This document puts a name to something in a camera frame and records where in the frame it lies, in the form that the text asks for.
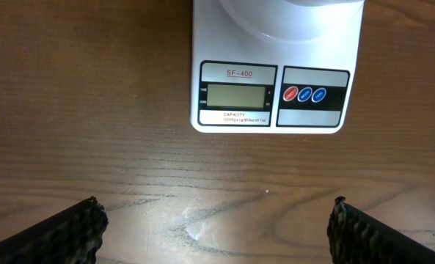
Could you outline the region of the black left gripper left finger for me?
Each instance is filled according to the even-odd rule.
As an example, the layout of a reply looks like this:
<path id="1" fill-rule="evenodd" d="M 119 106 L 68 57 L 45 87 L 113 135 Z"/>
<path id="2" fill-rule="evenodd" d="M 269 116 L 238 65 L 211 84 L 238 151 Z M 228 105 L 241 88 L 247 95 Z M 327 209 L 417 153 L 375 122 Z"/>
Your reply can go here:
<path id="1" fill-rule="evenodd" d="M 108 223 L 90 197 L 0 241 L 0 263 L 95 264 Z"/>

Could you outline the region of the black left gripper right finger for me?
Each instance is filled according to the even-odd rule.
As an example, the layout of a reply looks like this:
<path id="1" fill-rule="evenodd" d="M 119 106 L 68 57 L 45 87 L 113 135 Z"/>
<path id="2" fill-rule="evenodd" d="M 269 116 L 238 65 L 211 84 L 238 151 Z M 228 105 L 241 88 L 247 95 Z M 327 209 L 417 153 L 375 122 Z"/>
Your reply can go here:
<path id="1" fill-rule="evenodd" d="M 337 197 L 326 229 L 334 264 L 434 264 L 435 251 Z"/>

